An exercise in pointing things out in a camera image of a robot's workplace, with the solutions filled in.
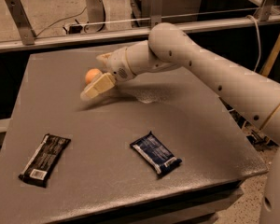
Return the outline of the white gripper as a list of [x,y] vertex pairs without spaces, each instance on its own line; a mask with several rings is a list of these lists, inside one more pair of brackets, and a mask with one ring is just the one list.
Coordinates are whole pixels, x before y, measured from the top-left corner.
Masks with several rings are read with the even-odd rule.
[[125,82],[135,78],[135,74],[130,68],[127,61],[127,48],[123,47],[113,52],[100,54],[96,57],[98,63],[106,67],[110,73],[102,73],[97,76],[80,94],[83,101],[88,101],[98,95],[111,90],[117,82]]

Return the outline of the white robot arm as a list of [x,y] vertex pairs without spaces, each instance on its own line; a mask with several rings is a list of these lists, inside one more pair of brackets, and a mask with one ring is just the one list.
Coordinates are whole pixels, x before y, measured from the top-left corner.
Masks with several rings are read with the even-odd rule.
[[[83,100],[143,73],[182,66],[280,146],[280,84],[203,49],[171,23],[160,23],[152,28],[148,40],[97,60],[104,69],[87,73]],[[268,174],[259,224],[280,224],[280,148]]]

